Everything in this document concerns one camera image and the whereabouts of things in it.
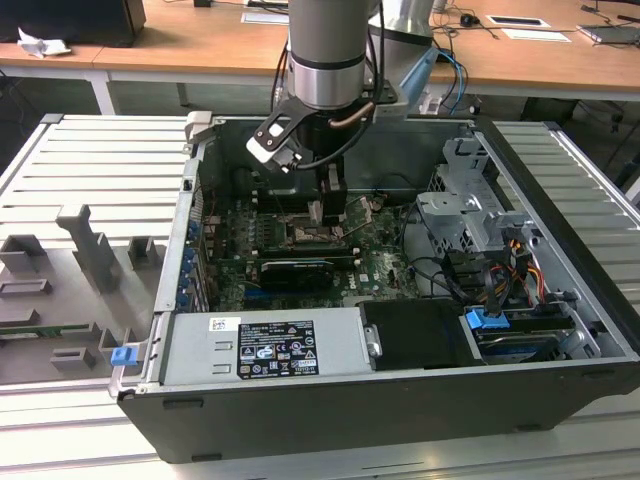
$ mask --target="floor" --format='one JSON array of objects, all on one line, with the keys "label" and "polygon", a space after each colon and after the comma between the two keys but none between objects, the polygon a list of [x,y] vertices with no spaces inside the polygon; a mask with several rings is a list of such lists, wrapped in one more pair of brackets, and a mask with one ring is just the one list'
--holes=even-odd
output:
[{"label": "floor", "polygon": [[[24,140],[44,113],[98,114],[90,84],[76,80],[16,80],[17,89],[8,86],[0,96],[0,169],[13,159]],[[178,104],[175,85],[168,83],[117,82],[115,92],[123,114],[182,115],[190,110],[212,110],[218,114],[265,114],[269,108],[268,87],[189,85],[189,108]],[[480,115],[495,120],[518,120],[525,99],[516,97],[468,96],[464,104],[480,105]],[[573,118],[563,125],[565,132],[601,168],[617,145],[640,119],[640,104],[624,104],[623,120],[612,131],[615,107],[603,102],[581,102]],[[540,102],[536,120],[556,120],[566,109],[566,101]],[[622,165],[640,152],[640,128],[620,149],[607,168],[614,178]]]}]

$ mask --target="robotic arm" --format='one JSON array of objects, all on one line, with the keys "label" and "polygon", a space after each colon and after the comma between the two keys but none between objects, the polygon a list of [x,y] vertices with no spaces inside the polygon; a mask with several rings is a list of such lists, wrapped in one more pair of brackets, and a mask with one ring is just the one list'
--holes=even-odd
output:
[{"label": "robotic arm", "polygon": [[[374,71],[373,88],[365,89],[366,46],[374,54],[368,21],[379,0],[291,0],[289,96],[281,101],[247,143],[263,164],[292,170],[315,170],[320,201],[312,218],[336,225],[344,213],[347,187],[343,154],[357,143],[373,121],[384,78],[384,48]],[[372,61],[375,69],[377,61]],[[312,161],[288,144],[312,152]]]}]

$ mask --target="table leg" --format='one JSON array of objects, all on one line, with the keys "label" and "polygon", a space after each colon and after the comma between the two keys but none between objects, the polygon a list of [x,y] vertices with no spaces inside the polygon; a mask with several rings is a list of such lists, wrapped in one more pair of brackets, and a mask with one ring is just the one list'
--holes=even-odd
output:
[{"label": "table leg", "polygon": [[87,75],[87,80],[91,82],[93,93],[96,96],[98,107],[102,115],[118,115],[120,107],[116,96],[113,94],[113,85],[109,82],[106,72],[95,71]]},{"label": "table leg", "polygon": [[184,83],[176,83],[178,87],[178,99],[181,107],[189,106],[189,96],[187,95],[187,86]]}]

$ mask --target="white paper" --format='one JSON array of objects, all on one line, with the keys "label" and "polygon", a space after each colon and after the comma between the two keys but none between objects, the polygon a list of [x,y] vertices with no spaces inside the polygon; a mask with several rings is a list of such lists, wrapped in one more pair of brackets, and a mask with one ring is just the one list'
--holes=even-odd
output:
[{"label": "white paper", "polygon": [[210,332],[237,332],[241,317],[211,317],[209,318]]},{"label": "white paper", "polygon": [[246,12],[242,14],[242,23],[260,23],[265,25],[289,25],[289,15],[277,13],[254,13]]},{"label": "white paper", "polygon": [[558,32],[545,32],[544,30],[518,30],[503,28],[502,31],[512,40],[541,40],[543,42],[571,42],[567,37]]},{"label": "white paper", "polygon": [[20,28],[18,33],[20,33],[18,45],[29,55],[44,58],[45,56],[71,53],[71,50],[67,48],[67,45],[62,40],[42,40],[24,33]]}]

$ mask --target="barcode sticker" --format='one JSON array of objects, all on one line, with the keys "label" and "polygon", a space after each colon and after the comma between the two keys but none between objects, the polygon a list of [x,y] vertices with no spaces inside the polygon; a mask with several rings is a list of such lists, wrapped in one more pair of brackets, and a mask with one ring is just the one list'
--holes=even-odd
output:
[{"label": "barcode sticker", "polygon": [[242,317],[211,317],[209,319],[210,332],[237,332]]}]

